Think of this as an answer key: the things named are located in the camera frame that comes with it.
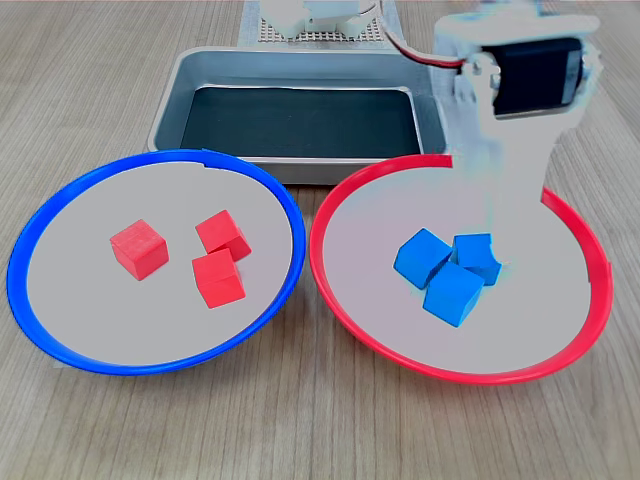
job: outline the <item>red rim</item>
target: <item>red rim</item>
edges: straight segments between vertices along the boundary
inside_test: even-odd
[[[607,324],[613,305],[612,269],[602,246],[589,226],[569,205],[547,188],[543,191],[542,203],[567,225],[578,240],[585,256],[591,283],[591,305],[582,330],[564,350],[553,357],[531,367],[499,374],[481,375],[442,370],[416,362],[385,347],[362,330],[342,309],[331,291],[324,268],[324,236],[333,213],[349,195],[366,183],[390,173],[424,167],[452,168],[452,157],[409,155],[371,165],[354,173],[335,187],[320,206],[311,227],[309,241],[311,271],[320,294],[338,320],[362,343],[396,363],[425,375],[457,383],[504,385],[527,382],[555,373],[578,360],[598,340]]]

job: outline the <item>black servo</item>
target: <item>black servo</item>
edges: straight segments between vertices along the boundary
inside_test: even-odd
[[[558,38],[483,48],[500,67],[496,115],[562,108],[583,76],[582,42]]]

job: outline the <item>red cube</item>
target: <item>red cube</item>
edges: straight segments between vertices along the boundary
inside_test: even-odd
[[[223,210],[196,227],[207,253],[228,248],[234,262],[251,253],[251,247],[228,211]]]
[[[116,260],[137,280],[142,280],[169,261],[167,242],[144,220],[111,238]]]
[[[244,298],[240,274],[228,248],[192,261],[196,285],[209,308]]]

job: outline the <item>blue cube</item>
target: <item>blue cube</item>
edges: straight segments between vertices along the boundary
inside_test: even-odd
[[[495,285],[502,264],[491,252],[491,234],[456,235],[451,261],[484,279],[485,286]]]
[[[453,249],[426,229],[420,230],[398,250],[393,268],[419,289],[427,286]]]
[[[429,282],[422,308],[459,327],[478,303],[483,286],[482,277],[447,262]]]

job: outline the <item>wood grain surface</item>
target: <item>wood grain surface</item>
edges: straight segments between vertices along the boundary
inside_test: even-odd
[[[400,2],[405,36],[469,3]],[[547,184],[613,263],[596,346],[530,384],[477,388],[400,368],[359,344],[308,265],[286,308],[196,368],[109,378],[55,362],[0,300],[0,480],[640,479],[640,4],[597,14],[605,74]],[[176,55],[235,45],[242,2],[0,2],[0,261],[79,175],[145,150]],[[310,227],[326,189],[293,189]]]

